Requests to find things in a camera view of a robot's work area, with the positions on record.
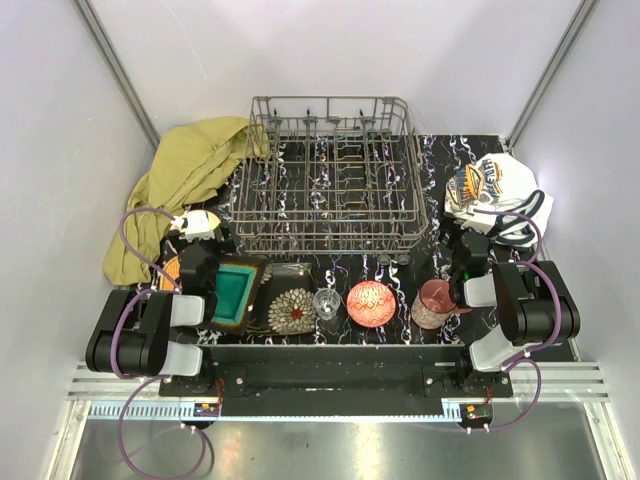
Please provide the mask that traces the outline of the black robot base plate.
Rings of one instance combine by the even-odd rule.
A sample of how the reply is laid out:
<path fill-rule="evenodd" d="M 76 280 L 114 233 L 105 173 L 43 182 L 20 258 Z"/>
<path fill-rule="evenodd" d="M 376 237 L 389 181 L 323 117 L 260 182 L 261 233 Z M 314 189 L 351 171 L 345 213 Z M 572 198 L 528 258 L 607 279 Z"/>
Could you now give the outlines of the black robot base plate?
<path fill-rule="evenodd" d="M 166 398 L 222 397 L 231 421 L 454 416 L 446 400 L 508 399 L 508 375 L 475 372 L 465 348 L 437 345 L 218 345 L 201 373 L 159 388 Z"/>

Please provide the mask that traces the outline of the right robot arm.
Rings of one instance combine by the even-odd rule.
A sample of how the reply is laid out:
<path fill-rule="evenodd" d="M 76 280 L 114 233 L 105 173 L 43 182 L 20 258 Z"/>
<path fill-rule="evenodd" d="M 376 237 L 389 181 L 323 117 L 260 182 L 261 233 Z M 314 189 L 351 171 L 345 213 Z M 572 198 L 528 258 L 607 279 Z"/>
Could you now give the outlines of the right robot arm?
<path fill-rule="evenodd" d="M 499 325 L 467 346 L 454 384 L 476 396 L 490 383 L 489 373 L 507 371 L 514 363 L 578 335 L 579 310 L 552 261 L 489 263 L 489 239 L 473 231 L 455 233 L 449 297 L 458 310 L 497 310 Z"/>

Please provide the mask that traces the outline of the pink skull pattern mug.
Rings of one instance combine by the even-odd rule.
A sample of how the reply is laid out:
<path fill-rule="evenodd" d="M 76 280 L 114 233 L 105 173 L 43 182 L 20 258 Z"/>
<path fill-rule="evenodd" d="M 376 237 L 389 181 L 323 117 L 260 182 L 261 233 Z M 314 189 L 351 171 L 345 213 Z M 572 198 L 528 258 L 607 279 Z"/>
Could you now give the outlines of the pink skull pattern mug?
<path fill-rule="evenodd" d="M 453 315 L 469 313 L 457 306 L 450 296 L 450 284 L 443 279 L 427 281 L 418 291 L 411 306 L 411 319 L 420 328 L 435 330 Z"/>

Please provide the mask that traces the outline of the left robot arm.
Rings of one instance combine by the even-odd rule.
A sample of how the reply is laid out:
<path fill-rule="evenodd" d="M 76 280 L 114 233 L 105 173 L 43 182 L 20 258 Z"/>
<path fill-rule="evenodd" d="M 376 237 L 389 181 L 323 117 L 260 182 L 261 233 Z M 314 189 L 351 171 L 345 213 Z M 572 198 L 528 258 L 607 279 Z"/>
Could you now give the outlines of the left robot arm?
<path fill-rule="evenodd" d="M 223 257 L 235 250 L 227 240 L 187 244 L 165 263 L 165 271 L 180 291 L 115 289 L 86 348 L 85 362 L 93 372 L 120 378 L 156 376 L 169 355 L 171 321 L 201 326 L 218 305 L 216 275 Z"/>

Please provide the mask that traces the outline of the clear drinking glass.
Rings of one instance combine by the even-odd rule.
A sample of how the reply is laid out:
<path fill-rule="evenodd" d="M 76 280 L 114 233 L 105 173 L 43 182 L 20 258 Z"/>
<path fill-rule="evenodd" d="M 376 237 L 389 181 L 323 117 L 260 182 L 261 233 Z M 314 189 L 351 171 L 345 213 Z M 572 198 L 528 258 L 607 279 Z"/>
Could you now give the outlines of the clear drinking glass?
<path fill-rule="evenodd" d="M 340 295 L 331 288 L 319 289 L 313 297 L 313 306 L 317 316 L 322 320 L 334 318 L 341 305 Z"/>

